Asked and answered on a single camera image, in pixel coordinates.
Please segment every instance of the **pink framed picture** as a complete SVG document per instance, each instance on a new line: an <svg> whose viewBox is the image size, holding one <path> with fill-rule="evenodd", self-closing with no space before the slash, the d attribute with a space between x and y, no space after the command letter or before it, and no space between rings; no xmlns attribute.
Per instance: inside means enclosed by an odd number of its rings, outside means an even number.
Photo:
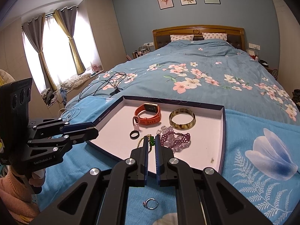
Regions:
<svg viewBox="0 0 300 225"><path fill-rule="evenodd" d="M160 9L174 7L172 0L157 0Z"/></svg>

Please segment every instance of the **pink sweater sleeve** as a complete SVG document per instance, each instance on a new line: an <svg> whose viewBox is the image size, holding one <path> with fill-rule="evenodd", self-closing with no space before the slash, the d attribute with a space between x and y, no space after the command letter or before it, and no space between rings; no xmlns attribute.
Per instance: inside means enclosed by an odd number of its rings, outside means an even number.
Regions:
<svg viewBox="0 0 300 225"><path fill-rule="evenodd" d="M31 203L31 193L12 174L11 170L5 178L0 178L0 197L13 218L28 224L39 213L37 204Z"/></svg>

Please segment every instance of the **gray curtain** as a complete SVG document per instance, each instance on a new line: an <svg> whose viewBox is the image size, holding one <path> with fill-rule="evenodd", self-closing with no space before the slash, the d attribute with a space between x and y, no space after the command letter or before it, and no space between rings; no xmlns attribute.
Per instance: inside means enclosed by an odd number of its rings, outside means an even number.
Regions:
<svg viewBox="0 0 300 225"><path fill-rule="evenodd" d="M64 33L69 38L70 49L73 56L73 61L76 67L77 74L80 75L85 72L85 67L79 56L75 41L74 41L74 30L75 30L75 19L76 19L77 7L64 8L63 10L57 9L54 11L53 17L55 18L58 25L62 28Z"/></svg>
<svg viewBox="0 0 300 225"><path fill-rule="evenodd" d="M52 88L53 91L57 89L46 64L43 53L43 32L45 24L45 14L40 15L37 19L32 19L30 22L25 22L22 25L22 29L27 36L28 40L32 44L33 48L38 53L40 59L40 65L45 78L47 88Z"/></svg>

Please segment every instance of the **gray wall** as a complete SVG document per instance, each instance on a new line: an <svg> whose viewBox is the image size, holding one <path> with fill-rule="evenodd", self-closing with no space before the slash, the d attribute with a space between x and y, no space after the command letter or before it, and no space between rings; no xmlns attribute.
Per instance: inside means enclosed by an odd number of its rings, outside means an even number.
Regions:
<svg viewBox="0 0 300 225"><path fill-rule="evenodd" d="M270 67L279 67L280 37L272 0L220 0L221 4L181 6L160 10L157 0L113 0L126 53L153 41L152 30L179 25L227 25L242 27L246 40L261 46L258 55Z"/></svg>

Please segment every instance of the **bed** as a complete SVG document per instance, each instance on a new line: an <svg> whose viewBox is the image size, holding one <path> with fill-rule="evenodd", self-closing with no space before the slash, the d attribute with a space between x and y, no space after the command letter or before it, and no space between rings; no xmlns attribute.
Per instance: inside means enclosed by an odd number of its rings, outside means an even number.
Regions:
<svg viewBox="0 0 300 225"><path fill-rule="evenodd" d="M202 32L227 33L228 40L203 40ZM174 34L194 34L194 40L171 42L170 35ZM283 87L245 52L244 29L180 26L154 30L153 37L154 52L100 74L92 82L96 84L82 94L82 100L77 96L67 104L67 108L80 108L71 123L94 121L122 95L223 105L223 177L275 225L283 224L300 199L300 118ZM109 79L115 72L126 73L119 85L121 92L111 97L114 89L107 85L93 94L99 87L97 82ZM111 80L119 79L117 75ZM64 156L64 162L47 169L43 192L38 195L40 209L89 169L105 170L115 163L89 144L75 145ZM149 211L142 203L152 197L160 206ZM143 189L130 188L126 224L173 224L175 220L172 188L159 188L152 178Z"/></svg>

